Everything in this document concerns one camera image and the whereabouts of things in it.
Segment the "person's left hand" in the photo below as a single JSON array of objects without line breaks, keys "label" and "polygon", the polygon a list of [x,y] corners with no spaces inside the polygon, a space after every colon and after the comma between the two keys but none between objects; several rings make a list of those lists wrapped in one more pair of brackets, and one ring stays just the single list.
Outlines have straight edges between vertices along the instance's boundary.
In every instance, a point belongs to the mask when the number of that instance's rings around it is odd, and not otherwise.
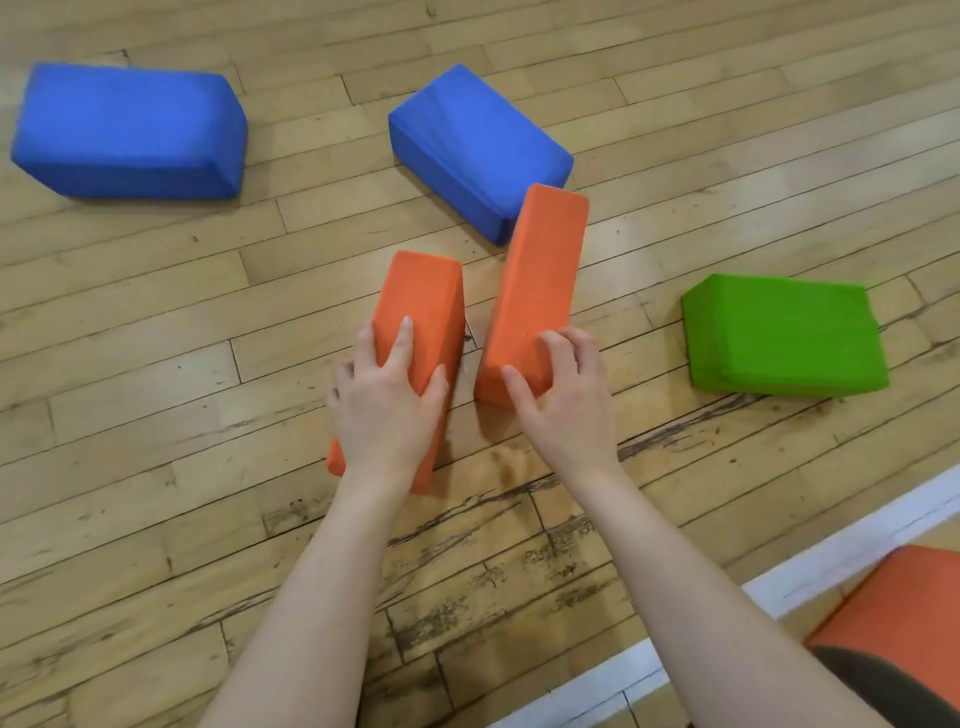
[{"label": "person's left hand", "polygon": [[384,498],[404,501],[430,450],[443,413],[424,413],[409,369],[415,326],[404,317],[385,362],[374,374],[354,378],[354,358],[334,374],[342,398],[333,428],[349,487],[369,486]]}]

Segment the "person's right hand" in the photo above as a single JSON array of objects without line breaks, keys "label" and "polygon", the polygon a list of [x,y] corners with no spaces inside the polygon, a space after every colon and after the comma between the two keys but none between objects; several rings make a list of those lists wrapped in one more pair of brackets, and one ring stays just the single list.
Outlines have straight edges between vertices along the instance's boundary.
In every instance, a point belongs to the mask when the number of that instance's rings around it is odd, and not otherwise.
[{"label": "person's right hand", "polygon": [[538,341],[548,354],[552,385],[541,399],[543,421],[520,421],[539,457],[579,498],[610,491],[624,478],[618,460],[615,408],[603,377],[579,374],[570,328],[547,330]]}]

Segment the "orange foam block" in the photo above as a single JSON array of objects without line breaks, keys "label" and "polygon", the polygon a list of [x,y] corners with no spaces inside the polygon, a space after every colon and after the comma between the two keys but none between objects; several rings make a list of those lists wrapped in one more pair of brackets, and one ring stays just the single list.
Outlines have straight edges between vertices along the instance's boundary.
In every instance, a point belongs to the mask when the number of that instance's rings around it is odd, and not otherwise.
[{"label": "orange foam block", "polygon": [[[433,442],[415,474],[409,494],[426,495],[435,488],[433,471],[459,373],[466,328],[462,273],[462,264],[452,258],[423,252],[398,252],[390,261],[370,320],[374,326],[379,365],[388,357],[403,318],[410,317],[414,322],[414,357],[409,379],[416,394],[424,393],[429,377],[439,364],[447,366],[450,383],[448,407],[440,415]],[[336,436],[328,454],[328,469],[340,478],[340,490],[379,495],[370,486],[350,487],[345,484],[345,459]]]},{"label": "orange foam block", "polygon": [[566,327],[590,213],[588,197],[533,184],[510,239],[474,384],[481,403],[512,408],[503,366],[522,374],[535,397],[553,380],[546,331]]},{"label": "orange foam block", "polygon": [[806,639],[894,664],[960,710],[960,552],[891,552]]}]

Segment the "person's right forearm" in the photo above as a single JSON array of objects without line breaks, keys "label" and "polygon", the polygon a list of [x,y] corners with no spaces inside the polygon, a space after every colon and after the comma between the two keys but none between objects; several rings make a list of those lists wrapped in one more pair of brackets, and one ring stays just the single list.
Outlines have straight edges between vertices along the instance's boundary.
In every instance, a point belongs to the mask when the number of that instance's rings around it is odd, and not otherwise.
[{"label": "person's right forearm", "polygon": [[695,728],[892,728],[705,556],[616,460],[557,475],[592,520]]}]

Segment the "person's left forearm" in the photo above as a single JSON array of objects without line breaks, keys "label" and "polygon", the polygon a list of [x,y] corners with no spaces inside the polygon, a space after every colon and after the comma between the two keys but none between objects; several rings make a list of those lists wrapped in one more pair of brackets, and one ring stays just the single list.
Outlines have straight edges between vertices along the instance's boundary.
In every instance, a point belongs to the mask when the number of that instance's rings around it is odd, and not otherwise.
[{"label": "person's left forearm", "polygon": [[416,470],[347,467],[197,728],[354,728],[385,552]]}]

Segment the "green foam block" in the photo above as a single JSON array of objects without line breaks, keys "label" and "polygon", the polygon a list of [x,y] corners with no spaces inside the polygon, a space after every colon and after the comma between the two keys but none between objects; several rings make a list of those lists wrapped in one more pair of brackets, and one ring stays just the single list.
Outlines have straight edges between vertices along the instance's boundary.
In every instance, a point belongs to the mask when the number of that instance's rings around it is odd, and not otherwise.
[{"label": "green foam block", "polygon": [[698,390],[825,399],[890,384],[880,325],[861,285],[713,273],[680,306]]}]

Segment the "blue foam block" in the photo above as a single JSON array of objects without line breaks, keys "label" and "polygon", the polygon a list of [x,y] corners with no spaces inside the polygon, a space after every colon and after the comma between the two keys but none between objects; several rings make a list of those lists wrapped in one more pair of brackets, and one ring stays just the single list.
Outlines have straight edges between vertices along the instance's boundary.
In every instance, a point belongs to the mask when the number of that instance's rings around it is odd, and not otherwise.
[{"label": "blue foam block", "polygon": [[534,184],[563,188],[573,155],[456,64],[388,114],[393,154],[466,223],[506,244]]},{"label": "blue foam block", "polygon": [[221,75],[41,62],[9,157],[69,198],[233,200],[247,135],[244,108]]}]

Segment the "dark grey garment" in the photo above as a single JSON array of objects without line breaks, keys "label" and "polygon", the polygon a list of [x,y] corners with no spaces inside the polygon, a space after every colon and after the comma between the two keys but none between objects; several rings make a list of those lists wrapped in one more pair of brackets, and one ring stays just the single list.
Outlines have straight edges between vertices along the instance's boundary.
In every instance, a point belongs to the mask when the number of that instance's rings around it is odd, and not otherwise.
[{"label": "dark grey garment", "polygon": [[894,663],[842,647],[810,651],[894,728],[960,728],[960,710]]}]

